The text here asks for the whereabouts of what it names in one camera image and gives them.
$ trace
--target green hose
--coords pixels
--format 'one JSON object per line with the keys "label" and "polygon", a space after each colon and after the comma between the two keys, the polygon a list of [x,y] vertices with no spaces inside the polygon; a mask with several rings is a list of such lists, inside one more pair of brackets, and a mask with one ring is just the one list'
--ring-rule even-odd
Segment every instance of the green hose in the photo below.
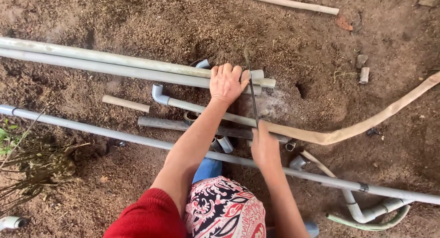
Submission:
{"label": "green hose", "polygon": [[408,214],[410,210],[410,206],[409,205],[405,205],[400,207],[397,210],[397,214],[388,222],[384,223],[384,224],[361,224],[358,223],[356,221],[351,221],[351,220],[347,220],[343,217],[338,217],[329,213],[326,213],[326,218],[335,221],[337,223],[340,224],[345,224],[347,226],[353,227],[353,228],[358,228],[358,229],[362,229],[362,230],[370,230],[370,231],[380,231],[380,230],[385,230],[385,229],[389,229],[391,227],[394,227],[395,225],[397,225],[398,223],[400,223],[400,221],[402,221],[403,218],[405,218],[405,216]]}

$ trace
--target dirt ground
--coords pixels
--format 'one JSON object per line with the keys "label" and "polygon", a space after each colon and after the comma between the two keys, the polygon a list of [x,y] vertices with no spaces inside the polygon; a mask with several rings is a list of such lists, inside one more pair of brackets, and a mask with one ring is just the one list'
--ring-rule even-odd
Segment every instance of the dirt ground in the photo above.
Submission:
{"label": "dirt ground", "polygon": [[[257,98],[264,119],[320,132],[371,117],[440,66],[440,8],[420,6],[418,0],[297,1],[340,8],[349,22],[360,16],[361,25],[350,33],[335,24],[335,16],[254,0],[0,0],[0,35],[184,65],[205,58],[212,64],[244,65],[242,49],[247,47],[252,68],[277,80],[275,89]],[[345,72],[353,72],[360,53],[369,56],[369,83],[359,84],[352,74],[333,83],[337,61],[345,64]],[[150,104],[148,116],[182,120],[183,110],[152,100],[149,81],[9,58],[0,59],[0,79],[0,103],[41,111],[53,102],[46,111],[53,116],[164,141],[181,135],[139,127],[137,117],[144,113],[101,102],[102,95],[110,94]],[[164,86],[173,98],[200,105],[209,100],[206,89]],[[383,139],[360,134],[328,146],[299,145],[339,178],[439,195],[439,95],[436,86],[380,124]],[[230,112],[252,117],[251,105],[250,97],[242,96]],[[30,125],[24,119],[12,121]],[[60,142],[94,142],[97,152],[79,163],[75,181],[50,190],[45,201],[41,195],[11,211],[31,222],[2,231],[2,237],[102,236],[122,209],[148,189],[167,153],[129,143],[103,155],[107,138],[41,127]],[[287,165],[293,154],[282,151]],[[244,141],[233,154],[251,158]],[[321,173],[312,165],[305,169]],[[273,224],[267,187],[257,169],[225,163],[223,175],[254,192],[267,209],[267,224]],[[103,176],[108,180],[102,182]],[[319,237],[440,236],[437,205],[414,203],[394,228],[362,231],[325,218],[326,212],[347,214],[339,190],[291,177],[289,183],[303,217],[318,223]],[[355,197],[363,208],[383,200]]]}

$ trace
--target black tape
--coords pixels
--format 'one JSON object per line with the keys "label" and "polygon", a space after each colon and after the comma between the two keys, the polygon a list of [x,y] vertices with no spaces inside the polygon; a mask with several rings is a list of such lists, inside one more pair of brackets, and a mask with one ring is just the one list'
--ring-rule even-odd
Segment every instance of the black tape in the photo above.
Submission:
{"label": "black tape", "polygon": [[185,124],[187,125],[191,125],[192,123],[194,123],[195,119],[199,116],[198,113],[193,112],[193,111],[186,111],[184,113],[184,121]]}
{"label": "black tape", "polygon": [[365,184],[365,183],[362,183],[362,182],[358,182],[359,184],[360,184],[360,189],[359,189],[359,191],[360,192],[363,192],[363,193],[368,193],[368,185],[367,184]]}

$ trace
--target red sleeve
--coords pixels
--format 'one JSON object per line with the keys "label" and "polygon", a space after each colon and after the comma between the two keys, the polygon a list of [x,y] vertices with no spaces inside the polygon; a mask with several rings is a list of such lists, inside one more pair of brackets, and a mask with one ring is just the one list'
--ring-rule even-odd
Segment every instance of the red sleeve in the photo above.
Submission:
{"label": "red sleeve", "polygon": [[104,238],[185,238],[186,233],[171,197],[163,190],[153,188],[124,209],[104,233]]}

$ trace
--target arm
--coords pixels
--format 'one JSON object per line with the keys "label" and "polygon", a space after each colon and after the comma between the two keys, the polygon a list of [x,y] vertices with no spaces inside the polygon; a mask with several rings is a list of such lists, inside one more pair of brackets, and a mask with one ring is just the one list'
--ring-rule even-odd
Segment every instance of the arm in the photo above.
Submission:
{"label": "arm", "polygon": [[283,238],[308,238],[309,235],[292,196],[279,155],[278,140],[272,137],[264,121],[252,129],[252,157],[260,168],[271,196],[275,228]]}
{"label": "arm", "polygon": [[247,73],[231,64],[211,70],[211,101],[190,128],[177,140],[151,188],[164,190],[182,216],[195,171],[211,145],[223,115],[249,82]]}

